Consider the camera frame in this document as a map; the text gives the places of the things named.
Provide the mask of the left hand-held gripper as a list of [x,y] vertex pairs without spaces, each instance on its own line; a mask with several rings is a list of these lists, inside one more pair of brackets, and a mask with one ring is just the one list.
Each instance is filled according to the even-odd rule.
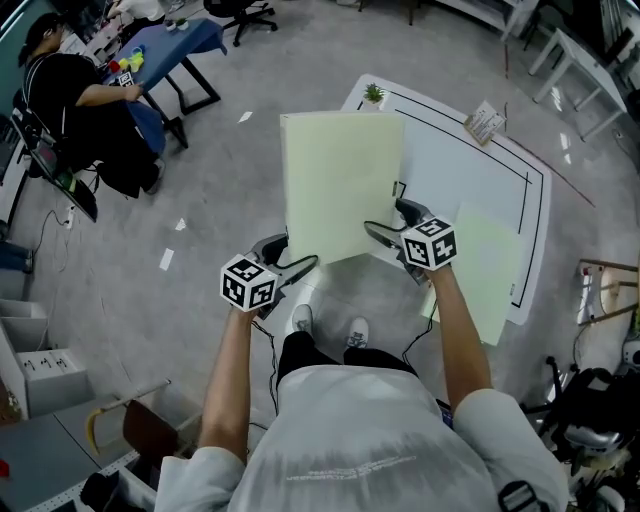
[[318,264],[317,255],[310,255],[284,266],[276,265],[274,273],[262,264],[277,264],[288,235],[276,234],[254,244],[249,253],[237,254],[220,271],[220,297],[242,312],[254,312],[265,320],[277,307],[283,294],[279,287],[293,285]]

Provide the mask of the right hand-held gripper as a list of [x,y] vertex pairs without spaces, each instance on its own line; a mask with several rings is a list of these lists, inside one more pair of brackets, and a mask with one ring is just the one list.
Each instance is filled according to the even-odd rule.
[[418,284],[423,284],[427,271],[449,265],[458,254],[454,227],[446,219],[433,217],[424,205],[398,198],[395,208],[408,229],[393,228],[375,221],[365,221],[366,233],[387,248],[402,247],[405,270]]

